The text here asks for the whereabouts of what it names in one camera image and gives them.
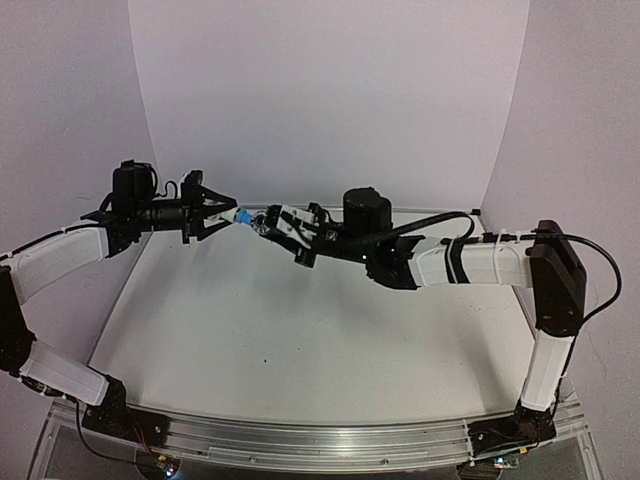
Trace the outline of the white plastic pipe fitting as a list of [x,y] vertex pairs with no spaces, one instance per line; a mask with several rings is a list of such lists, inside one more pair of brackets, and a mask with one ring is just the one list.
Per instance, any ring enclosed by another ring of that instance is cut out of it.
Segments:
[[241,214],[242,209],[240,207],[233,207],[220,213],[216,213],[207,218],[210,223],[219,223],[222,221],[234,224],[239,223],[238,216]]

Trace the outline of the blue water faucet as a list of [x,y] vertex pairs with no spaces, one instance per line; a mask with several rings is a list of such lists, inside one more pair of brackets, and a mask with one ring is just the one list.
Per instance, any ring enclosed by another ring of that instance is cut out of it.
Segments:
[[244,208],[240,208],[236,213],[235,221],[239,224],[249,226],[260,236],[270,234],[273,229],[266,210],[250,212]]

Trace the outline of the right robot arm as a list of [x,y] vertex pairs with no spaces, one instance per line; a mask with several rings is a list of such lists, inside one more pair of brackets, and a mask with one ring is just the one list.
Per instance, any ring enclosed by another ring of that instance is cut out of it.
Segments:
[[450,219],[447,212],[400,227],[391,202],[372,187],[348,190],[342,218],[317,203],[305,209],[271,205],[252,222],[262,237],[311,268],[319,256],[365,267],[369,279],[389,289],[417,291],[437,285],[529,288],[535,300],[535,343],[524,385],[512,414],[477,421],[469,434],[478,451],[537,444],[553,438],[554,408],[573,345],[585,322],[586,271],[554,221],[531,235],[467,230],[435,238],[421,229]]

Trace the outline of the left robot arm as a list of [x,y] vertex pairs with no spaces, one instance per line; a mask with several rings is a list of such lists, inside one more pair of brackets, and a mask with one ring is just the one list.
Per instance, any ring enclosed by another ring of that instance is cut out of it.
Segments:
[[116,437],[131,433],[133,411],[123,383],[57,353],[29,330],[23,305],[65,276],[113,258],[143,234],[178,231],[182,241],[202,241],[252,216],[233,198],[202,184],[193,170],[175,185],[174,196],[159,194],[159,179],[149,163],[123,162],[113,172],[112,190],[98,210],[80,221],[1,256],[1,369],[45,395],[66,396],[95,407],[95,418]]

